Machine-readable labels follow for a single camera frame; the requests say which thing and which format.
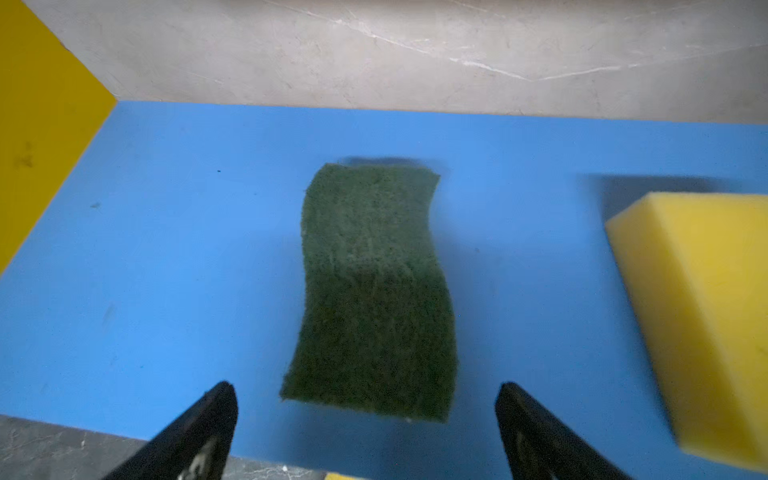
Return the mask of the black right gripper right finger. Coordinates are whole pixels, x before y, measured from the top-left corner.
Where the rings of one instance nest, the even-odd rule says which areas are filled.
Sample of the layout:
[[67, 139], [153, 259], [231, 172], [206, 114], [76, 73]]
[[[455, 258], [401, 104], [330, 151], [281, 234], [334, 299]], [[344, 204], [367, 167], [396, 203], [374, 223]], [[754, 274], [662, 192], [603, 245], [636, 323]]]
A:
[[627, 479], [514, 382], [501, 385], [495, 414], [515, 479]]

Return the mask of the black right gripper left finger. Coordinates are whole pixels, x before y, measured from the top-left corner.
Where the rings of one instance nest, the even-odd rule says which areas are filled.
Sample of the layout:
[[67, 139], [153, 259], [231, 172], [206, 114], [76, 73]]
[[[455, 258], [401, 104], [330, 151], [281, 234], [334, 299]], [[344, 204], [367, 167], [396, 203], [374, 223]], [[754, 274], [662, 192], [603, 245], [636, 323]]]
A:
[[220, 479], [237, 419], [235, 388], [221, 381], [105, 477]]

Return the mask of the yellow sponge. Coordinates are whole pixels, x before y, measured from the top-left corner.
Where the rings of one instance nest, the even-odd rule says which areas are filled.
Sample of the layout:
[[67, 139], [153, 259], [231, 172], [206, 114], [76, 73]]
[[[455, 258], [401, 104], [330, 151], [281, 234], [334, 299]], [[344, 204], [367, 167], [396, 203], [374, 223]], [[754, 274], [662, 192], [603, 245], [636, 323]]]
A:
[[767, 469], [767, 199], [651, 192], [606, 234], [678, 446]]

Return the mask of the dark green sponge curved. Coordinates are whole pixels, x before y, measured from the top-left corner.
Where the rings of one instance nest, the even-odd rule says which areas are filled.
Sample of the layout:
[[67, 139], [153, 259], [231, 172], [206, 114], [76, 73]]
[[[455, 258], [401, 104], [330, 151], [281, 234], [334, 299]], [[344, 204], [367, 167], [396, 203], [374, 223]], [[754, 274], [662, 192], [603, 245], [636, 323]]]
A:
[[440, 178], [405, 163], [324, 165], [305, 192], [305, 307], [284, 400], [446, 422], [455, 315], [430, 231]]

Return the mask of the yellow shelf unit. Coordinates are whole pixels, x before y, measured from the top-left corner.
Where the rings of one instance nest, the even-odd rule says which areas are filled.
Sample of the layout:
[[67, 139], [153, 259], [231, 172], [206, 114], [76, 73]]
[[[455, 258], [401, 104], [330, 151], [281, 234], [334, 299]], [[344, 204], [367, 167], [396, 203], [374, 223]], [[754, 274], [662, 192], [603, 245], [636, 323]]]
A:
[[[767, 190], [763, 1], [33, 1], [118, 104], [1, 278], [1, 474], [99, 478], [221, 380], [232, 478], [506, 479], [521, 384], [637, 479], [683, 453], [603, 222]], [[439, 174], [446, 423], [279, 396], [327, 163]]]

